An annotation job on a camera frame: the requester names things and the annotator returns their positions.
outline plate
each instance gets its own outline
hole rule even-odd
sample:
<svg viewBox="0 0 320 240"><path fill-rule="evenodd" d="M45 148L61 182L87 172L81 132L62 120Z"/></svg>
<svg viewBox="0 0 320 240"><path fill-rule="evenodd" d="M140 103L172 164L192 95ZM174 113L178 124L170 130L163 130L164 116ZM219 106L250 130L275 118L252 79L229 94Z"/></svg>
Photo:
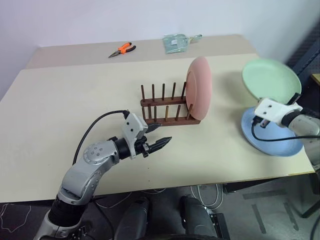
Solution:
<svg viewBox="0 0 320 240"><path fill-rule="evenodd" d="M286 141L259 141L254 138L251 133L252 120L255 117L254 107L247 109L241 119L241 128L246 139L260 151L279 157L289 157L299 153L303 147L303 143L299 139ZM274 122L270 122L266 128L257 124L254 127L255 135L260 139L282 139L294 137L293 131L286 127L279 127Z"/></svg>
<svg viewBox="0 0 320 240"><path fill-rule="evenodd" d="M281 62L259 58L248 62L242 71L244 85L257 99L270 98L287 104L295 93L301 94L298 76Z"/></svg>
<svg viewBox="0 0 320 240"><path fill-rule="evenodd" d="M192 104L191 116L202 120L207 115L212 96L212 77L207 59L197 57L190 64L186 74L185 99L189 109Z"/></svg>

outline green plate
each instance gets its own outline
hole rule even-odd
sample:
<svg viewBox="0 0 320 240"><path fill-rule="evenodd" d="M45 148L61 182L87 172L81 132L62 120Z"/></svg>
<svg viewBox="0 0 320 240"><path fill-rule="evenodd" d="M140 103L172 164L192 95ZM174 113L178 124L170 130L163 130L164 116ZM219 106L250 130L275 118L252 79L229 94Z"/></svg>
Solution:
<svg viewBox="0 0 320 240"><path fill-rule="evenodd" d="M270 98L286 104L295 93L301 94L301 83L295 72L275 60L259 58L248 62L242 79L257 99Z"/></svg>

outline wooden peg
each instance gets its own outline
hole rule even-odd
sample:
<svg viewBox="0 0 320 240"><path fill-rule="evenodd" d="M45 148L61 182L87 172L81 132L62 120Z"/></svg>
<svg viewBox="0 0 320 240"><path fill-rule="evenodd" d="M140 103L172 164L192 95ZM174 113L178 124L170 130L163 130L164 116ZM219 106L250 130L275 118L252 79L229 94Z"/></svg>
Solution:
<svg viewBox="0 0 320 240"><path fill-rule="evenodd" d="M149 117L149 119L151 119L151 106L150 105L148 106L148 117Z"/></svg>
<svg viewBox="0 0 320 240"><path fill-rule="evenodd" d="M157 106L154 106L154 122L157 122Z"/></svg>
<svg viewBox="0 0 320 240"><path fill-rule="evenodd" d="M165 100L165 84L162 84L162 101Z"/></svg>
<svg viewBox="0 0 320 240"><path fill-rule="evenodd" d="M175 90L176 90L176 83L174 82L174 83L173 83L173 89L172 89L172 97L171 97L172 100L173 100L174 97L175 97Z"/></svg>
<svg viewBox="0 0 320 240"><path fill-rule="evenodd" d="M185 95L186 84L187 84L187 82L185 81L185 82L183 83L183 88L182 88L182 95L181 95L181 100L182 100L182 99L184 98L184 95Z"/></svg>
<svg viewBox="0 0 320 240"><path fill-rule="evenodd" d="M165 118L164 118L165 121L168 120L168 111L169 111L169 106L167 105L167 106L165 107Z"/></svg>
<svg viewBox="0 0 320 240"><path fill-rule="evenodd" d="M146 119L146 113L145 113L145 107L142 107L142 117L143 119Z"/></svg>
<svg viewBox="0 0 320 240"><path fill-rule="evenodd" d="M176 111L176 116L175 116L176 121L178 121L178 118L179 118L180 107L181 107L181 105L178 106L178 110Z"/></svg>
<svg viewBox="0 0 320 240"><path fill-rule="evenodd" d="M142 100L145 101L145 91L144 91L143 85L141 85L141 92L142 92Z"/></svg>
<svg viewBox="0 0 320 240"><path fill-rule="evenodd" d="M192 111L192 104L190 104L190 107L189 107L189 109L188 109L188 113L186 114L186 119L187 119L187 120L189 120L191 111Z"/></svg>
<svg viewBox="0 0 320 240"><path fill-rule="evenodd" d="M152 84L152 101L155 101L155 85Z"/></svg>

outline pink plate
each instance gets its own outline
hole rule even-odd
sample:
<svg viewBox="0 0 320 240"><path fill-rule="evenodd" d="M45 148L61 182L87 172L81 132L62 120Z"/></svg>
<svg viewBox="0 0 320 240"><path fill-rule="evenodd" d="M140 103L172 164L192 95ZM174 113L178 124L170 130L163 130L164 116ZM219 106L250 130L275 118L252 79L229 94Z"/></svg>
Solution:
<svg viewBox="0 0 320 240"><path fill-rule="evenodd" d="M212 78L208 61L199 56L191 63L186 75L185 98L191 116L197 120L205 118L211 102Z"/></svg>

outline black cable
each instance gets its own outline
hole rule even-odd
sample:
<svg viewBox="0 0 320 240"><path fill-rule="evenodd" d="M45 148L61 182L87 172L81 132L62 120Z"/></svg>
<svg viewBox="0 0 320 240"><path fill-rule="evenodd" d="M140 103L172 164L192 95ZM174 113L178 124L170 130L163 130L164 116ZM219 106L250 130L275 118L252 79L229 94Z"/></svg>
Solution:
<svg viewBox="0 0 320 240"><path fill-rule="evenodd" d="M106 221L106 223L109 225L110 230L111 230L112 240L115 240L115 230L114 230L114 227L112 226L111 221L109 220L107 215L105 215L104 211L102 211L102 209L98 206L98 204L96 203L96 200L93 199L92 202L95 205L96 209L98 209L98 211L101 213L101 215L104 218L104 220Z"/></svg>
<svg viewBox="0 0 320 240"><path fill-rule="evenodd" d="M91 235L89 235L89 234L87 234L87 235L85 235L86 237L89 237L90 239L92 239L92 240L96 240L93 236L91 236Z"/></svg>
<svg viewBox="0 0 320 240"><path fill-rule="evenodd" d="M80 148L81 148L82 144L84 143L84 140L85 140L85 138L87 137L88 133L89 133L90 130L94 127L94 125L95 125L100 119L102 119L102 118L104 118L104 117L106 117L106 116L108 116L108 115L111 115L111 114L121 114L121 113L124 115L124 118L127 118L127 116L129 115L129 111L127 111L127 110L110 111L110 112L107 112L107 113L101 115L100 117L98 117L98 118L90 125L90 127L87 129L87 131L84 133L83 137L81 138L81 141L79 142L78 147L76 148L72 165L74 165L74 164L77 162L77 158L78 158L78 154L79 154Z"/></svg>
<svg viewBox="0 0 320 240"><path fill-rule="evenodd" d="M311 234L310 234L310 240L314 240L315 232L316 232L317 225L318 225L319 222L320 222L320 215L318 216L318 218L315 220L315 222L313 224L313 227L312 227L312 230L311 230Z"/></svg>
<svg viewBox="0 0 320 240"><path fill-rule="evenodd" d="M285 141L285 140L293 140L293 139L320 139L320 136L317 136L317 135L292 136L292 137L285 137L285 138L278 138L278 139L261 139L261 138L258 138L255 134L255 123L252 123L251 133L255 139L259 141L264 141L264 142L276 142L276 141Z"/></svg>

